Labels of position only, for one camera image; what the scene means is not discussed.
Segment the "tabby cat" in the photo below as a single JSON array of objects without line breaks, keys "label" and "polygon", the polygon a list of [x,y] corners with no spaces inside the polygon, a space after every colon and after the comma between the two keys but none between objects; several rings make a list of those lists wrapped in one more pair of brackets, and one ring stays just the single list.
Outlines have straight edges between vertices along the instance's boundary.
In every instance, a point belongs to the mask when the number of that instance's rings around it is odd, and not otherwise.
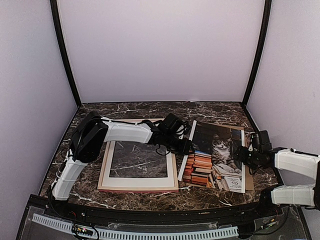
[{"label": "tabby cat", "polygon": [[231,138],[224,139],[215,134],[212,141],[212,163],[218,165],[229,173],[236,172],[237,174],[241,174],[241,170],[235,165],[231,157],[231,144]]}]

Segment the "white panel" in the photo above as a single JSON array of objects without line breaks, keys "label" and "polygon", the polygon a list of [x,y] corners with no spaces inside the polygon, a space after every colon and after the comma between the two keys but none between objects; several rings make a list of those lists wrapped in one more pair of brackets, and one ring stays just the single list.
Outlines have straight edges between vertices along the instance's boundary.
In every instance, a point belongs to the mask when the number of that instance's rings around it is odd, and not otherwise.
[{"label": "white panel", "polygon": [[241,101],[263,0],[59,0],[83,102]]},{"label": "white panel", "polygon": [[16,239],[76,109],[50,1],[0,1],[0,239]]},{"label": "white panel", "polygon": [[[266,42],[249,101],[259,129],[274,147],[320,154],[320,1],[272,2]],[[281,172],[284,182],[310,184],[307,177]],[[305,211],[313,239],[320,212]]]}]

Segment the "floor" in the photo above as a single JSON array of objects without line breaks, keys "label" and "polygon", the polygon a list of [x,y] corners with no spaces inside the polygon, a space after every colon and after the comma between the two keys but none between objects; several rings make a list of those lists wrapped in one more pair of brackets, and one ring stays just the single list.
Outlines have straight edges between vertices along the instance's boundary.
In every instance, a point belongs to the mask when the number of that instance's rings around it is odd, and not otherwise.
[{"label": "floor", "polygon": [[[130,102],[130,103],[88,103],[83,104],[72,121],[67,134],[59,146],[59,152],[50,165],[41,189],[46,196],[48,186],[54,181],[58,167],[63,161],[60,151],[67,148],[73,130],[91,111],[111,119],[156,119],[165,118],[173,113],[183,120],[193,120],[244,127],[246,139],[253,128],[237,102]],[[99,192],[99,180],[104,147],[97,161],[88,165],[73,186],[69,202],[108,209],[137,211],[187,211],[235,206],[257,202],[261,190],[277,184],[277,178],[271,168],[259,169],[253,176],[254,190],[246,193],[219,191],[211,188],[187,186],[179,182],[179,192],[165,193],[120,193]],[[182,157],[176,158],[179,172]]]}]

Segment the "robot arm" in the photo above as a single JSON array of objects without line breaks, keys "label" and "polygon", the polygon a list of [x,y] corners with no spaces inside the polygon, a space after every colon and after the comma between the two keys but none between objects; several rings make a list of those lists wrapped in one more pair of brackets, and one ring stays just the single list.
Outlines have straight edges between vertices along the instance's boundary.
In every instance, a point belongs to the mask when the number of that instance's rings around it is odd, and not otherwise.
[{"label": "robot arm", "polygon": [[143,120],[138,123],[111,120],[96,112],[89,113],[74,130],[61,170],[51,185],[50,194],[55,200],[66,201],[81,171],[99,156],[103,143],[130,141],[163,145],[167,151],[180,155],[194,153],[192,142],[180,138],[190,126],[173,114],[163,121]]},{"label": "robot arm", "polygon": [[251,170],[275,167],[288,170],[316,180],[315,184],[296,186],[277,186],[264,191],[273,204],[293,204],[311,206],[320,210],[320,156],[312,153],[286,149],[272,148],[267,131],[251,134],[251,146],[239,147],[235,158],[239,159]]}]

